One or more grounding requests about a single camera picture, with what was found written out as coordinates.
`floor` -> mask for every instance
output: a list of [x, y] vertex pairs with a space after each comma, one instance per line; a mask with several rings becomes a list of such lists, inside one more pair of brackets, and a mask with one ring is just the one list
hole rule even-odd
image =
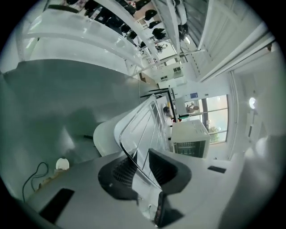
[[[92, 136], [100, 123], [135, 108], [139, 95], [150, 89], [155, 87], [122, 73], [69, 60], [29, 61], [5, 74], [0, 79], [0, 175], [10, 193], [21, 199], [23, 183], [42, 161], [51, 175], [60, 157], [71, 165], [100, 157], [83, 135]], [[27, 185], [25, 196], [31, 193]]]

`gray floor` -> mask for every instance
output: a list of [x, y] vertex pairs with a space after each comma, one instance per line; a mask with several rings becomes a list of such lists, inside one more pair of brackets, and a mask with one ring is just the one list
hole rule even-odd
[[[5, 74], [0, 79], [0, 175], [10, 193], [21, 199], [23, 183], [42, 161], [51, 175], [60, 157], [71, 165], [100, 157], [83, 135], [92, 136], [100, 123], [136, 107], [139, 93], [150, 89], [154, 86], [122, 73], [69, 60], [30, 61]], [[31, 193], [28, 183], [25, 196]]]

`ceiling light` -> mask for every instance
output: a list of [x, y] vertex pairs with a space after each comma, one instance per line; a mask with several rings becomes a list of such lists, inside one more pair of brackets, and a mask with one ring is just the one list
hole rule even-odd
[[254, 106], [255, 101], [256, 101], [256, 99], [253, 98], [253, 97], [251, 97], [251, 98], [249, 99], [249, 106], [250, 106], [251, 109], [255, 109], [255, 106]]
[[186, 37], [185, 40], [187, 41], [187, 43], [191, 43], [190, 40]]

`blue sign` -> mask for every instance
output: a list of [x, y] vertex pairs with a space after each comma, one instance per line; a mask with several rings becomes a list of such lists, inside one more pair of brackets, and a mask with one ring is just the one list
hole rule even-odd
[[198, 97], [198, 93], [197, 92], [196, 93], [191, 93], [190, 95], [191, 95], [191, 98], [197, 98]]

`cable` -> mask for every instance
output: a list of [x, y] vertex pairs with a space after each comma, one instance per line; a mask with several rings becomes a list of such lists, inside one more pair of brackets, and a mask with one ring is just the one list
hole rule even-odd
[[39, 169], [39, 167], [40, 167], [41, 164], [45, 164], [45, 165], [46, 165], [47, 172], [46, 172], [44, 175], [38, 175], [38, 176], [35, 177], [35, 178], [39, 178], [39, 177], [46, 176], [46, 175], [48, 174], [48, 172], [49, 172], [49, 166], [48, 166], [45, 162], [41, 162], [41, 163], [38, 165], [36, 172], [33, 173], [33, 174], [25, 181], [25, 183], [23, 184], [23, 187], [22, 187], [22, 196], [23, 196], [23, 201], [24, 201], [24, 203], [25, 203], [25, 195], [24, 195], [25, 185], [27, 184], [27, 182], [28, 182], [35, 174], [37, 174], [38, 169]]

